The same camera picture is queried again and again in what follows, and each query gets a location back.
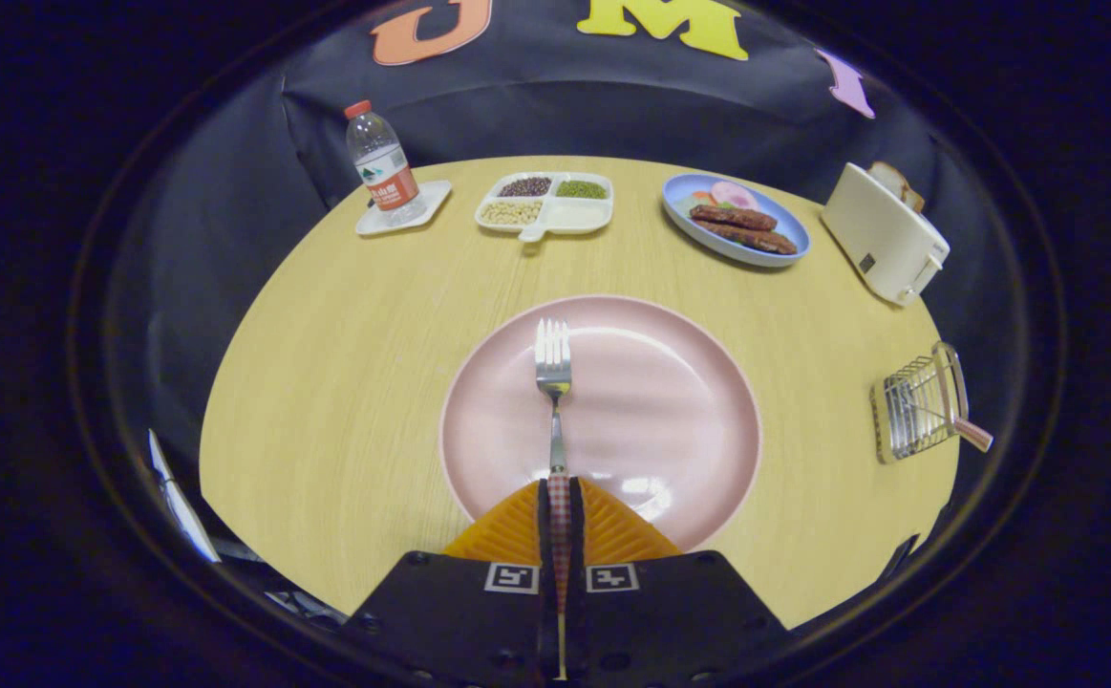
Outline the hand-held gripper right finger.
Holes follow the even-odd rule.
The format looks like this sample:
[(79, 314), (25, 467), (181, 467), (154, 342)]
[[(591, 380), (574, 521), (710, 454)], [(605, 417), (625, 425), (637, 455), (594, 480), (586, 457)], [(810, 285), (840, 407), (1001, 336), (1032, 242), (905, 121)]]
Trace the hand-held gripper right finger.
[(720, 687), (790, 639), (724, 554), (659, 556), (655, 528), (603, 488), (569, 481), (569, 680)]

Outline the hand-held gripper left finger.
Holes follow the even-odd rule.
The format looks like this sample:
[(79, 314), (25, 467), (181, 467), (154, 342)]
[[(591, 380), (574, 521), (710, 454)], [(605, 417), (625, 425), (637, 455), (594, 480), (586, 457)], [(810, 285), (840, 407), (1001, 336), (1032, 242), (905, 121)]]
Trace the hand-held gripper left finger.
[(506, 554), (402, 554), (342, 624), (347, 644), (381, 672), (420, 687), (546, 687), (556, 679), (556, 566), (546, 480), (519, 491), (506, 515), (534, 549)]

